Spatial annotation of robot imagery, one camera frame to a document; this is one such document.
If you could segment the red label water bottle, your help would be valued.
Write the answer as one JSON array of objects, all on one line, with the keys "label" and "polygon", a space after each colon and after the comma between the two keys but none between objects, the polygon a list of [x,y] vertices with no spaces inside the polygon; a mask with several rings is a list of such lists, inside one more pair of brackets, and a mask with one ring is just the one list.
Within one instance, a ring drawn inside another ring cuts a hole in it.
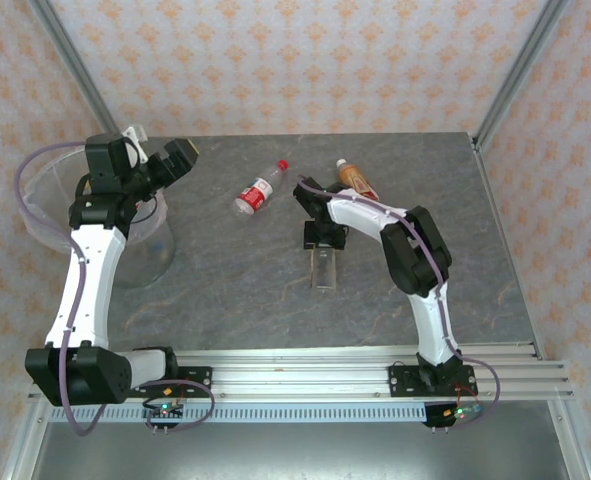
[{"label": "red label water bottle", "polygon": [[289,163],[280,159],[257,176],[234,200],[236,211],[245,215],[257,212],[275,193],[288,169]]}]

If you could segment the aluminium frame post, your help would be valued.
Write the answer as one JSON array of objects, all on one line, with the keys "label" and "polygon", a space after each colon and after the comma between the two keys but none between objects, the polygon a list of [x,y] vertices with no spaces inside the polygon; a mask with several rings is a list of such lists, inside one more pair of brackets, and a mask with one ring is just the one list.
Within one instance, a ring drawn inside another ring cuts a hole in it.
[{"label": "aluminium frame post", "polygon": [[477,133],[471,137],[474,150],[481,152],[491,142],[493,134],[508,112],[510,105],[532,65],[544,48],[549,36],[564,12],[569,0],[547,0],[498,93],[491,103]]},{"label": "aluminium frame post", "polygon": [[119,126],[113,118],[51,0],[27,1],[102,130],[108,133],[117,133]]}]

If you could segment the square clear green cap bottle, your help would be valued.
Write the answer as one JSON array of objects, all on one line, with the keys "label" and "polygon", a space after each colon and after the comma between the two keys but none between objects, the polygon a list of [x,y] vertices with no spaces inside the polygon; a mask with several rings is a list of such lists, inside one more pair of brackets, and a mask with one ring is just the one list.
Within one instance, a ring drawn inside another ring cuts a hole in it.
[{"label": "square clear green cap bottle", "polygon": [[311,250],[311,287],[321,292],[336,290],[336,254],[331,246]]}]

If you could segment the aluminium table edge rail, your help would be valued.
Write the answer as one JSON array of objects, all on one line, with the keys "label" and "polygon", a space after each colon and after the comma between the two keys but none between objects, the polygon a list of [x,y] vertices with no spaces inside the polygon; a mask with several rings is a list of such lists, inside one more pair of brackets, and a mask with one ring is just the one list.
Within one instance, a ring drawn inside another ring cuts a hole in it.
[{"label": "aluminium table edge rail", "polygon": [[516,288],[518,289],[520,298],[522,300],[522,303],[524,304],[526,318],[529,321],[529,326],[530,326],[530,329],[533,334],[533,344],[534,344],[536,356],[540,360],[547,360],[548,356],[547,356],[546,351],[544,349],[543,338],[541,337],[541,334],[538,331],[538,327],[537,327],[536,323],[533,321],[533,318],[531,316],[531,311],[530,311],[530,307],[528,304],[528,300],[527,300],[526,295],[523,290],[522,278],[521,278],[521,275],[518,272],[516,265],[515,265],[513,252],[511,250],[510,244],[509,244],[509,238],[506,234],[506,230],[504,228],[504,224],[502,221],[502,216],[501,216],[499,204],[496,201],[494,191],[493,191],[491,181],[490,181],[490,176],[488,174],[487,168],[484,163],[481,145],[477,141],[477,139],[473,136],[470,137],[470,143],[471,143],[471,148],[472,148],[472,152],[473,152],[476,164],[478,166],[478,169],[479,169],[479,172],[480,172],[480,175],[482,178],[482,182],[484,184],[486,195],[488,197],[489,204],[490,204],[495,222],[496,222],[498,230],[499,230],[499,235],[501,237],[502,244],[504,246],[504,250],[505,250],[505,253],[506,253],[506,256],[508,259],[508,264],[509,264],[510,270],[512,272],[512,276],[514,277],[514,280],[516,283]]}]

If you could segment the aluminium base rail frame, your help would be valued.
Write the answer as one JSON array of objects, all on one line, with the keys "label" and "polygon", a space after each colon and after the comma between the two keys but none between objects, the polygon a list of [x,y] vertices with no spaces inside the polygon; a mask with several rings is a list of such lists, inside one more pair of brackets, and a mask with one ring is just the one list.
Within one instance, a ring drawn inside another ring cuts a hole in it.
[{"label": "aluminium base rail frame", "polygon": [[[481,401],[571,400],[575,388],[562,361],[537,357],[530,343],[464,344],[476,359]],[[389,366],[412,365],[413,346],[180,351],[182,366],[213,370],[212,393],[223,402],[384,402]]]}]

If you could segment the clear plastic bin liner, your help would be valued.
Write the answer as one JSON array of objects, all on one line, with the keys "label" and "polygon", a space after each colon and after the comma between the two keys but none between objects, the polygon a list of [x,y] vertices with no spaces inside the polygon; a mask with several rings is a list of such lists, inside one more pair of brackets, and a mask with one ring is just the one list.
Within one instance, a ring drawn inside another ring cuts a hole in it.
[{"label": "clear plastic bin liner", "polygon": [[[29,233],[43,245],[61,253],[70,252],[67,242],[44,226],[49,224],[60,232],[70,232],[69,207],[74,201],[78,181],[87,173],[83,149],[75,148],[45,164],[24,185],[22,198],[31,214],[22,211],[20,215]],[[153,200],[140,203],[130,226],[126,250],[150,249],[157,242],[163,243],[164,248],[171,245],[173,237],[167,213],[168,205],[162,192],[157,192]]]}]

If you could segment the translucent grey plastic bin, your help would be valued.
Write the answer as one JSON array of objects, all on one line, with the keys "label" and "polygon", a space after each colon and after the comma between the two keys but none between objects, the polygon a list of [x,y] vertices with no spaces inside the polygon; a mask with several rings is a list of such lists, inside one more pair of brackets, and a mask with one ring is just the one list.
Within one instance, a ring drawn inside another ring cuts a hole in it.
[{"label": "translucent grey plastic bin", "polygon": [[173,262],[175,242],[160,252],[152,252],[144,247],[123,251],[114,278],[118,288],[139,288],[160,278]]}]

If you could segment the orange brown tea bottle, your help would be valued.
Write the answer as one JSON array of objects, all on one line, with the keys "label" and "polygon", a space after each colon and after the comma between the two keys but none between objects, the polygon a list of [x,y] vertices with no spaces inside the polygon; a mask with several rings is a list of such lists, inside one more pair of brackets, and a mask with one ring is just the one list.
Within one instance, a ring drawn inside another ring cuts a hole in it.
[{"label": "orange brown tea bottle", "polygon": [[352,188],[361,196],[375,201],[379,200],[379,195],[356,165],[348,163],[346,159],[338,159],[336,167],[339,181],[342,184]]}]

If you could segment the grey metal shelf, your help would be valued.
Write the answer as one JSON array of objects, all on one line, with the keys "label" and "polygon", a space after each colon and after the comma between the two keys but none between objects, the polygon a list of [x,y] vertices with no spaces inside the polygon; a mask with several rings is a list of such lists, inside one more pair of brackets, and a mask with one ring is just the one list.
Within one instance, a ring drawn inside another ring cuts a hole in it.
[{"label": "grey metal shelf", "polygon": [[466,429],[418,423],[211,422],[152,433],[105,423],[81,438],[29,406],[0,480],[591,480],[569,406],[507,402]]}]

